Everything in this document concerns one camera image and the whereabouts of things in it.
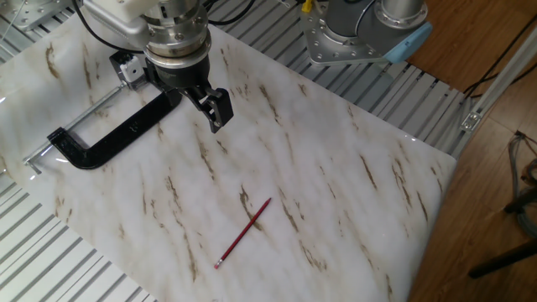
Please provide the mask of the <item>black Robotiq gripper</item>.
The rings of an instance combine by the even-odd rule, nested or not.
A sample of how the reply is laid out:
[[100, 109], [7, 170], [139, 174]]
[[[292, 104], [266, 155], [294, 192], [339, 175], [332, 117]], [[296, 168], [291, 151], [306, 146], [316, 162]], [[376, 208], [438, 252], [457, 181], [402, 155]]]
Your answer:
[[234, 116], [232, 103], [226, 89], [205, 90], [198, 86], [209, 83], [210, 60], [206, 56], [200, 62], [185, 68], [168, 69], [155, 67], [160, 80], [171, 87], [181, 88], [182, 95], [188, 98], [194, 107], [209, 120], [212, 133], [217, 133]]

